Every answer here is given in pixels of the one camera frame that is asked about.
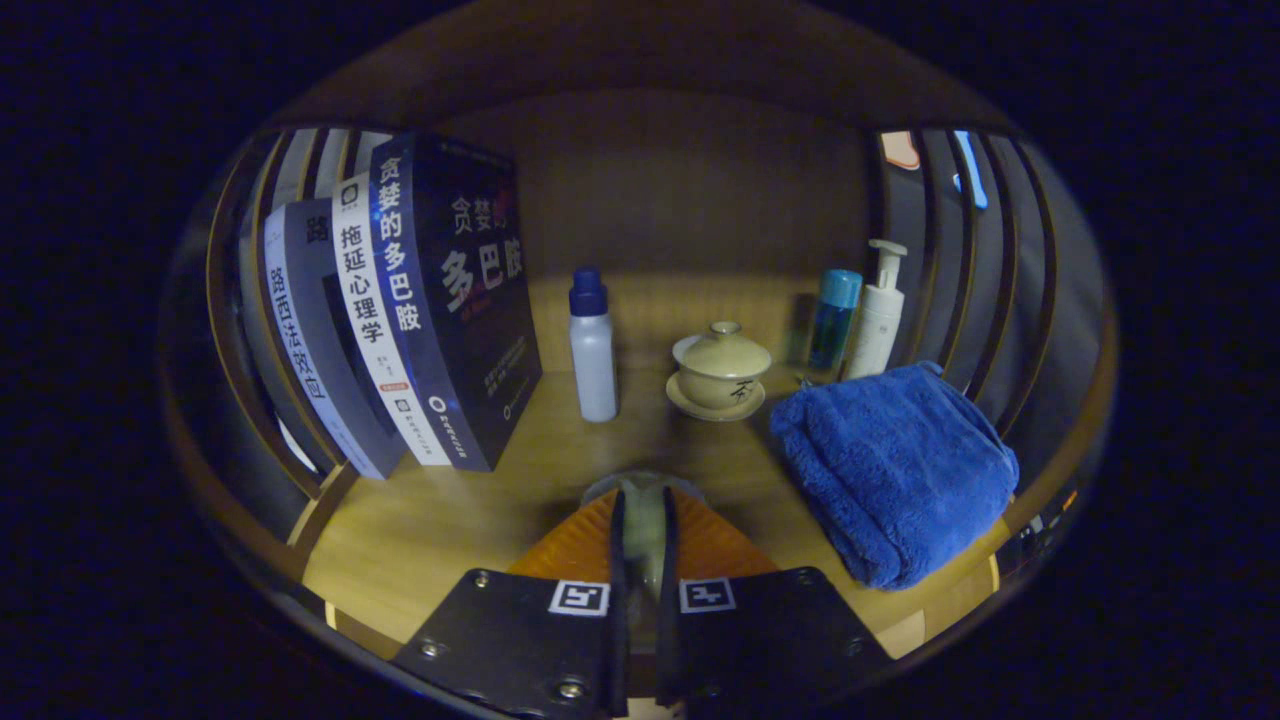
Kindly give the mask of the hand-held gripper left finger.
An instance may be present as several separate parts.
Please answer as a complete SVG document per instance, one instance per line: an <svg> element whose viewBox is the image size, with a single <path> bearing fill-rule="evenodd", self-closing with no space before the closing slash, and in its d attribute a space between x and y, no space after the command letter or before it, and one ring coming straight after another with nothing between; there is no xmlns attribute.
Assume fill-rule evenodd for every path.
<svg viewBox="0 0 1280 720"><path fill-rule="evenodd" d="M393 665L430 687L518 719L628 714L627 500L585 506L600 518L603 578L475 568L398 651Z"/></svg>

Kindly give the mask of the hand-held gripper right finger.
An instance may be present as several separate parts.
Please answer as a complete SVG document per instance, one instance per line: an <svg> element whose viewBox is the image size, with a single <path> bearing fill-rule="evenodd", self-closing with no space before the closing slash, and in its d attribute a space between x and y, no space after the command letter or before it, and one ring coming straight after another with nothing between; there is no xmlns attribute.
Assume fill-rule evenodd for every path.
<svg viewBox="0 0 1280 720"><path fill-rule="evenodd" d="M817 568L682 578L678 497L663 489L658 705L687 714L814 714L888 678L893 660Z"/></svg>

